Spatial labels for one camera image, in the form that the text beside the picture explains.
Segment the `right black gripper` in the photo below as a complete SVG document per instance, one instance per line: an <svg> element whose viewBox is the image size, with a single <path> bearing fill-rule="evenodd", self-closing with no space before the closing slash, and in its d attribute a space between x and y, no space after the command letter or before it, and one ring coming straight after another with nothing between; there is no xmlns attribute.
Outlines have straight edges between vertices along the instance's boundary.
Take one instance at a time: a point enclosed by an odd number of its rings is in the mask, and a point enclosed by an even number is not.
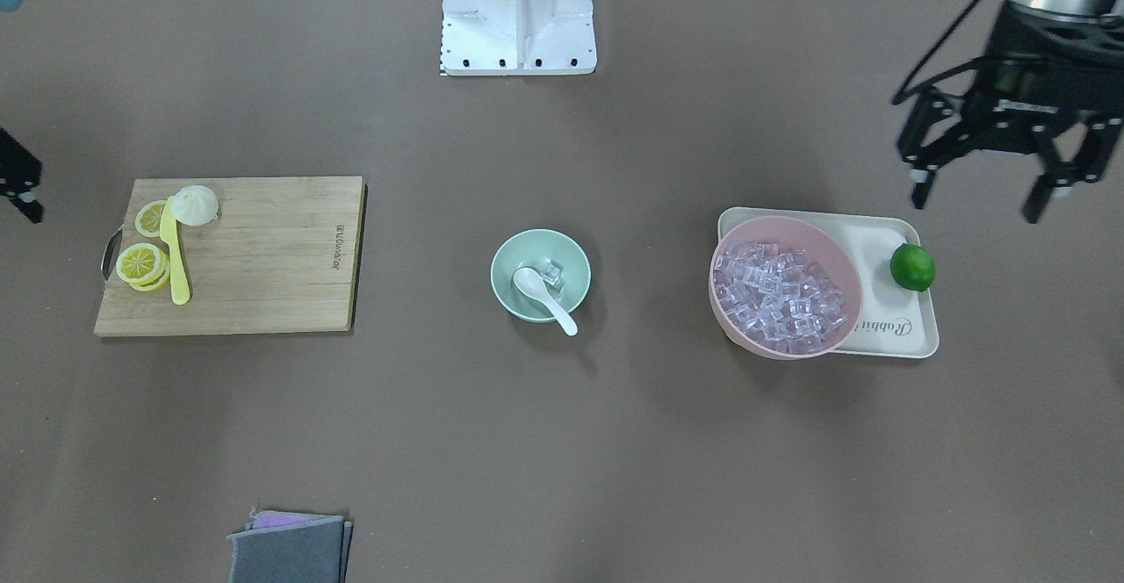
<svg viewBox="0 0 1124 583"><path fill-rule="evenodd" d="M35 194L40 186L43 163L17 142L11 134L1 128L1 184L3 195L30 220L40 224L44 218L44 206Z"/></svg>

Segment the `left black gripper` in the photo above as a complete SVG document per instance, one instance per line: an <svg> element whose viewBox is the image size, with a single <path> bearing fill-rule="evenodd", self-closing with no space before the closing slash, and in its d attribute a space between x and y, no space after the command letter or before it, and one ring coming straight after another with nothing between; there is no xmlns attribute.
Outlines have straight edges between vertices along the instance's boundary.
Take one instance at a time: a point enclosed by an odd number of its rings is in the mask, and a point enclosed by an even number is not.
<svg viewBox="0 0 1124 583"><path fill-rule="evenodd" d="M1039 224L1068 184L1104 177L1121 136L1121 15L1080 18L1000 7L984 54L919 82L897 148L910 166L910 203L926 207L939 170L972 151L1037 155L1045 175L1022 215Z"/></svg>

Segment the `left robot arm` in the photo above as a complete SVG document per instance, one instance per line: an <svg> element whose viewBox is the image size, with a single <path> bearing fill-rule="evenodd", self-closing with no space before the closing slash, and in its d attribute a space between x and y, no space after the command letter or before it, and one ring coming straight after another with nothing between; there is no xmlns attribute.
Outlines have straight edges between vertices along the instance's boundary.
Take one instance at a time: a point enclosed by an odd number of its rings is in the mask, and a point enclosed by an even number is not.
<svg viewBox="0 0 1124 583"><path fill-rule="evenodd" d="M910 202L924 208L941 168L975 151L1035 155L1022 206L1036 224L1052 199L1100 182L1121 138L1121 0L1004 0L984 54L917 79L981 0L970 0L892 97L912 100L897 139Z"/></svg>

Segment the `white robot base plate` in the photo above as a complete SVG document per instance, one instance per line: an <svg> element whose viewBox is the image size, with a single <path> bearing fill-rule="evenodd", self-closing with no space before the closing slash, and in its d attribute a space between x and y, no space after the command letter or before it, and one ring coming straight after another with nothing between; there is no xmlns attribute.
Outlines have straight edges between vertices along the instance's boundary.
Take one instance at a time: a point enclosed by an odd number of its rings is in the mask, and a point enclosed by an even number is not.
<svg viewBox="0 0 1124 583"><path fill-rule="evenodd" d="M593 74L593 0L443 0L443 76Z"/></svg>

